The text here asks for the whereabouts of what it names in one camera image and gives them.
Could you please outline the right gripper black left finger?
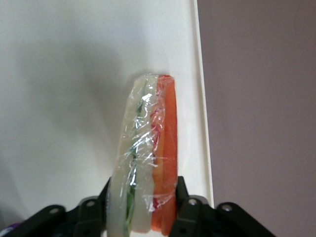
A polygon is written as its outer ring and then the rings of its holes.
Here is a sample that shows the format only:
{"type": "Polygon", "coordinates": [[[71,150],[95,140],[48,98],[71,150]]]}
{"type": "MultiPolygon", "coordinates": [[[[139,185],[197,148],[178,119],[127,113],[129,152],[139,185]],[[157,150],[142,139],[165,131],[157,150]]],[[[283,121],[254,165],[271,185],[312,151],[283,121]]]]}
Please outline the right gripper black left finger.
{"type": "Polygon", "coordinates": [[[107,181],[99,196],[83,199],[77,206],[78,214],[73,237],[102,237],[106,231],[109,186],[107,181]]]}

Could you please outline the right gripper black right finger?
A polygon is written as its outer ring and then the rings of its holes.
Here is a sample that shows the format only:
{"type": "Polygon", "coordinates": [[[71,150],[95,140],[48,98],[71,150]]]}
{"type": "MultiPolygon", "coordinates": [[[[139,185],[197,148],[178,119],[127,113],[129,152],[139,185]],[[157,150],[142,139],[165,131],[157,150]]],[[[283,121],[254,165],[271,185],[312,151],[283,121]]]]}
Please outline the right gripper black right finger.
{"type": "Polygon", "coordinates": [[[170,237],[211,237],[210,211],[206,198],[189,195],[185,179],[178,177],[176,186],[176,219],[172,224],[170,237]]]}

